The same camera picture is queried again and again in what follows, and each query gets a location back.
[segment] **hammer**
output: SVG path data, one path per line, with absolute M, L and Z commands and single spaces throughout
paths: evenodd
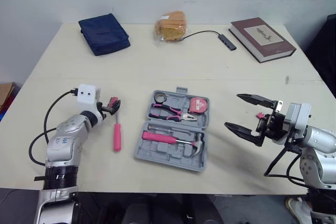
M 190 144 L 193 147 L 196 147 L 196 152 L 192 156 L 197 155 L 201 151 L 202 146 L 203 146 L 202 133 L 197 133 L 196 138 L 197 140 L 195 142 L 188 142 L 188 141 L 179 140 L 173 136 L 166 136 L 162 134 L 151 133 L 148 131 L 144 131 L 142 133 L 142 139 L 144 140 L 157 141 L 157 142 L 168 143 L 168 144 L 177 144 L 177 143 Z

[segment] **plastic bag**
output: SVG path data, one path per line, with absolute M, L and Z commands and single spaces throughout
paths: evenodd
M 181 40 L 185 32 L 186 20 L 181 11 L 165 13 L 155 23 L 155 34 L 159 40 Z

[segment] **hammer head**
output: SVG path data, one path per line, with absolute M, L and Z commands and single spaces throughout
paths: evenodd
M 196 156 L 202 150 L 202 146 L 203 146 L 203 134 L 202 133 L 196 134 L 196 141 L 193 142 L 193 146 L 196 147 L 196 152 L 193 154 L 193 156 Z

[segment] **pliers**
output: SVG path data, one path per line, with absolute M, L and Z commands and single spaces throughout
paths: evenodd
M 197 117 L 191 114 L 188 114 L 188 113 L 182 113 L 181 109 L 176 109 L 176 108 L 164 105 L 164 104 L 156 104 L 156 103 L 152 103 L 152 107 L 169 111 L 175 115 L 162 116 L 162 115 L 150 113 L 149 117 L 151 118 L 158 118 L 158 119 L 163 119 L 163 120 L 173 120 L 175 122 L 180 122 L 182 120 L 197 121 Z

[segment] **white wall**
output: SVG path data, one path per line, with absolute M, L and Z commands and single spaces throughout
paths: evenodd
M 285 24 L 304 48 L 336 0 L 0 0 L 0 82 L 24 83 L 63 22 L 113 12 L 121 23 L 153 23 L 176 9 L 195 24 L 260 16 Z

